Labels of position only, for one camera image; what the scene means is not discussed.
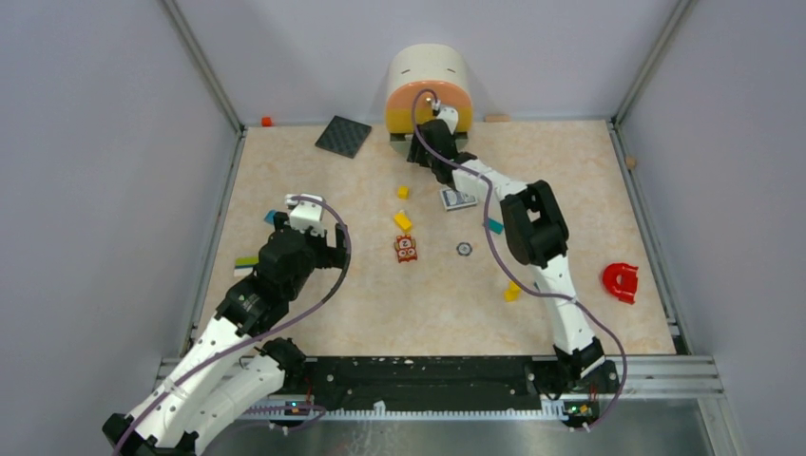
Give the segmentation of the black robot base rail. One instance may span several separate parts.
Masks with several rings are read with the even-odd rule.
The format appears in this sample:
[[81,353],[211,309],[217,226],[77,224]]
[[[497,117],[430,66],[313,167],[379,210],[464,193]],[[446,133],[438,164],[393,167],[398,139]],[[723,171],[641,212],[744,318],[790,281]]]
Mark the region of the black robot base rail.
[[573,380],[553,356],[320,356],[269,397],[332,413],[377,403],[392,412],[498,412],[538,410],[551,399],[596,401],[618,381],[612,361]]

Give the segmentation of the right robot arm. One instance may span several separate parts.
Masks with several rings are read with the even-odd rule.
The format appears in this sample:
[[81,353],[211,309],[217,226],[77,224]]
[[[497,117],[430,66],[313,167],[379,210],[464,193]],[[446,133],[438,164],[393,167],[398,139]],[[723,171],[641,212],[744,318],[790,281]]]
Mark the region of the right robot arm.
[[457,109],[433,96],[426,101],[434,117],[415,126],[408,162],[430,168],[438,182],[476,198],[485,212],[498,205],[509,254],[530,270],[534,286],[529,293],[547,304],[558,380],[567,390],[584,390],[605,354],[573,284],[569,231],[550,185],[513,179],[459,151]]

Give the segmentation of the white round drawer organizer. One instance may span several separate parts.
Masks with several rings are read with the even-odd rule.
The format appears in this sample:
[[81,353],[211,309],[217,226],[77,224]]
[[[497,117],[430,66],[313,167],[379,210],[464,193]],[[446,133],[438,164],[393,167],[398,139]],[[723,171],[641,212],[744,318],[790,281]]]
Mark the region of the white round drawer organizer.
[[448,110],[448,124],[459,146],[472,127],[470,74],[463,56],[443,44],[417,44],[400,50],[387,73],[385,125],[392,148],[407,154],[416,124]]

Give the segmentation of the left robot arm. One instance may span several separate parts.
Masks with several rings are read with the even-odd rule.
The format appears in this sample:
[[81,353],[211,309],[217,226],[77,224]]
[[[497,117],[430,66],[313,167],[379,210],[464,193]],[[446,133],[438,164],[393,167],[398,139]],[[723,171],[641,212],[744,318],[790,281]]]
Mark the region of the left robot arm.
[[304,357],[278,337],[324,307],[352,259],[347,223],[325,198],[290,194],[249,275],[223,295],[192,348],[103,434],[115,455],[201,455],[260,398],[303,384]]

